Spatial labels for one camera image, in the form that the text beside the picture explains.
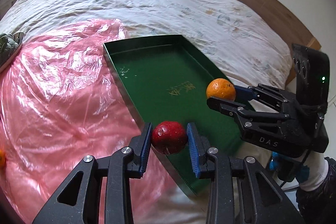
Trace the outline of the gloved right hand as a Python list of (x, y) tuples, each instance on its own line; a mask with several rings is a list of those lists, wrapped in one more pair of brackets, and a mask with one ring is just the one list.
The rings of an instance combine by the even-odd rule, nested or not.
[(335, 160), (323, 159), (311, 180), (299, 185), (298, 209), (305, 223), (335, 223)]

